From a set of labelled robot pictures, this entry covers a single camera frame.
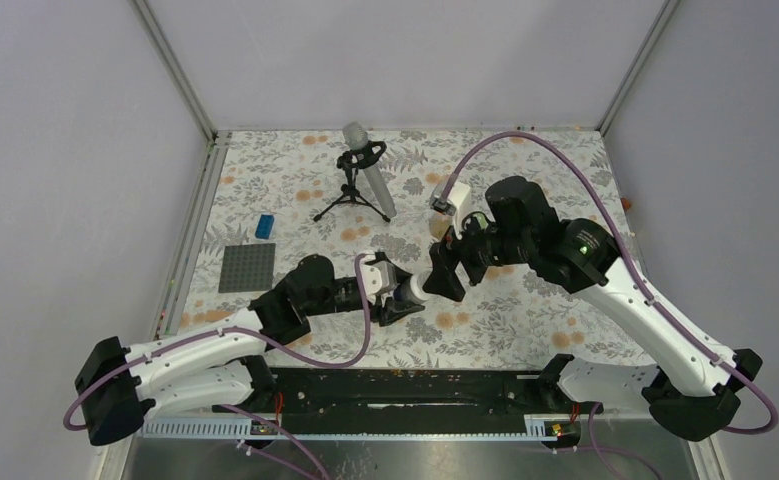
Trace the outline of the white cap pill bottle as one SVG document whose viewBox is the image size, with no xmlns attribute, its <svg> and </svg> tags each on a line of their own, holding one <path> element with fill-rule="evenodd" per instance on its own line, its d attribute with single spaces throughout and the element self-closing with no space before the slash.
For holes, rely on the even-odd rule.
<svg viewBox="0 0 779 480">
<path fill-rule="evenodd" d="M 399 302 L 412 302 L 418 305 L 426 303 L 431 295 L 424 290 L 425 278 L 421 273 L 411 275 L 404 280 L 393 293 L 393 298 Z"/>
</svg>

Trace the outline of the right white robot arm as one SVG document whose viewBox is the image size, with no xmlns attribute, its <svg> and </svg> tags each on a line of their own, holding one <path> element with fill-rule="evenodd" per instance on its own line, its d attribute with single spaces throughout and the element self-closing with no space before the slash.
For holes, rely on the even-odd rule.
<svg viewBox="0 0 779 480">
<path fill-rule="evenodd" d="M 485 199 L 489 209 L 480 212 L 471 207 L 467 185 L 434 189 L 431 208 L 451 224 L 430 249 L 427 293 L 460 301 L 489 270 L 525 264 L 600 310 L 650 356 L 647 365 L 626 367 L 559 354 L 541 373 L 544 407 L 562 412 L 577 402 L 643 411 L 689 441 L 730 426 L 740 390 L 761 368 L 758 354 L 730 349 L 686 318 L 671 324 L 671 309 L 629 271 L 613 236 L 586 218 L 560 219 L 538 184 L 508 177 L 491 185 Z"/>
</svg>

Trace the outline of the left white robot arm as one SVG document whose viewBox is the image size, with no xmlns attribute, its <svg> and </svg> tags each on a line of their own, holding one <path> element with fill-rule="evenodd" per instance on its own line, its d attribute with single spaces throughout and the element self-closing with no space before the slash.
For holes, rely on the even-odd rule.
<svg viewBox="0 0 779 480">
<path fill-rule="evenodd" d="M 147 343 L 98 342 L 75 379 L 77 397 L 63 417 L 69 431 L 84 431 L 93 446 L 136 433 L 158 413 L 243 403 L 261 411 L 274 401 L 275 385 L 264 354 L 278 350 L 307 365 L 343 369 L 368 349 L 371 326 L 388 326 L 423 310 L 428 271 L 410 273 L 382 252 L 356 256 L 354 274 L 336 277 L 321 255 L 300 260 L 271 290 L 204 327 Z M 305 336 L 309 319 L 360 311 L 364 337 L 353 358 L 328 362 L 290 348 Z"/>
</svg>

